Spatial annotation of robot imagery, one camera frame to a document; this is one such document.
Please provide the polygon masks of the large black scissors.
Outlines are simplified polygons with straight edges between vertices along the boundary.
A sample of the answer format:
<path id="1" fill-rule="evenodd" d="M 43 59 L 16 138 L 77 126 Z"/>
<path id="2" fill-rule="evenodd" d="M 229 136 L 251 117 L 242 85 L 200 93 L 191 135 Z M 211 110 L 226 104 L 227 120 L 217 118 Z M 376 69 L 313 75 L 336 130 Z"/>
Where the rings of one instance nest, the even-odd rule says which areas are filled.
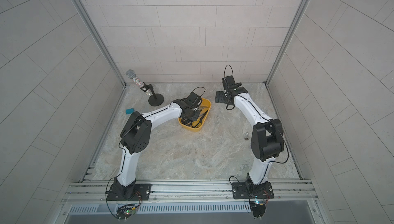
<path id="1" fill-rule="evenodd" d="M 199 128 L 202 125 L 203 120 L 204 120 L 205 116 L 207 115 L 207 113 L 208 113 L 208 109 L 200 110 L 200 114 L 199 114 L 198 118 L 195 118 L 195 117 L 190 118 L 193 121 L 193 123 L 189 127 L 194 128 L 194 129 Z"/>

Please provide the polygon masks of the yellow plastic storage box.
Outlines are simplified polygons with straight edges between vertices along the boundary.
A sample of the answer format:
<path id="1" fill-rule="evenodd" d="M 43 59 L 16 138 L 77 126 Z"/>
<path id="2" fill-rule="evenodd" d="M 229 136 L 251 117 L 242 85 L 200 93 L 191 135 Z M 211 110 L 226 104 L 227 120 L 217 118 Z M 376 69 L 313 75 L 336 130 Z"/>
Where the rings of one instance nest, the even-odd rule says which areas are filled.
<path id="1" fill-rule="evenodd" d="M 202 98 L 201 105 L 196 110 L 198 112 L 198 116 L 195 115 L 193 117 L 193 119 L 196 120 L 192 120 L 189 118 L 178 118 L 178 122 L 183 128 L 189 131 L 198 132 L 202 129 L 202 126 L 204 125 L 210 109 L 211 102 L 206 98 Z"/>

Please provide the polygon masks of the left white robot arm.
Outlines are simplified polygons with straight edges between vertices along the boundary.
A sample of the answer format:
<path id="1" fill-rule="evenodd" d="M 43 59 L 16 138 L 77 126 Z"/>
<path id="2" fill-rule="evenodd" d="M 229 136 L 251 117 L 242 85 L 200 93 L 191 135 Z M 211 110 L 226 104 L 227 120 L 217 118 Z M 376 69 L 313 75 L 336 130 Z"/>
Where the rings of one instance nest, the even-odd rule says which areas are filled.
<path id="1" fill-rule="evenodd" d="M 198 107 L 202 103 L 199 96 L 176 99 L 169 105 L 148 113 L 133 112 L 126 122 L 119 146 L 123 150 L 120 170 L 113 184 L 106 191 L 106 200 L 132 200 L 137 195 L 134 189 L 136 169 L 140 153 L 147 148 L 150 135 L 157 126 L 178 118 L 195 120 L 199 117 Z"/>

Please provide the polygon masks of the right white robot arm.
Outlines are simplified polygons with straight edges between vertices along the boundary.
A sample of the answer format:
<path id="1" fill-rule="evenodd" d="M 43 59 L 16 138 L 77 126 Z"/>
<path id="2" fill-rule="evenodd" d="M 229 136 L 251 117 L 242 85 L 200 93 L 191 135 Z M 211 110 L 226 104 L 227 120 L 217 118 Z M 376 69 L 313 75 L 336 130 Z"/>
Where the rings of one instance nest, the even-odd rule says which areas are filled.
<path id="1" fill-rule="evenodd" d="M 235 95 L 230 91 L 217 91 L 215 102 L 238 108 L 252 126 L 250 147 L 254 160 L 245 181 L 246 194 L 252 198 L 273 198 L 268 173 L 285 149 L 281 121 L 267 116 L 248 93 Z"/>

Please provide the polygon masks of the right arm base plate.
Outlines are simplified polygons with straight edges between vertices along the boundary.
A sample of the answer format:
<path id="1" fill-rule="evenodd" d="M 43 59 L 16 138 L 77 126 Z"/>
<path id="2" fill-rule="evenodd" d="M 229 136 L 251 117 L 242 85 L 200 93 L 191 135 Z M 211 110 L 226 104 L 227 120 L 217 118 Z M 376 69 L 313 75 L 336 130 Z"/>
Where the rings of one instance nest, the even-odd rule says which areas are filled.
<path id="1" fill-rule="evenodd" d="M 260 185 L 247 183 L 231 183 L 234 199 L 274 199 L 275 195 L 270 182 L 266 181 Z"/>

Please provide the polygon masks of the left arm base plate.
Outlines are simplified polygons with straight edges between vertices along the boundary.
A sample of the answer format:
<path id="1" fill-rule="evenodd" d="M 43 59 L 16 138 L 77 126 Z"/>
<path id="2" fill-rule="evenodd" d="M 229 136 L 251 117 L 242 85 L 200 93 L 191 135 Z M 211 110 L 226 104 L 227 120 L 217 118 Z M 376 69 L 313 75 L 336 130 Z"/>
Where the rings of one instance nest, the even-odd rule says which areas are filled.
<path id="1" fill-rule="evenodd" d="M 132 184 L 126 188 L 112 184 L 106 191 L 107 201 L 149 200 L 152 184 Z"/>

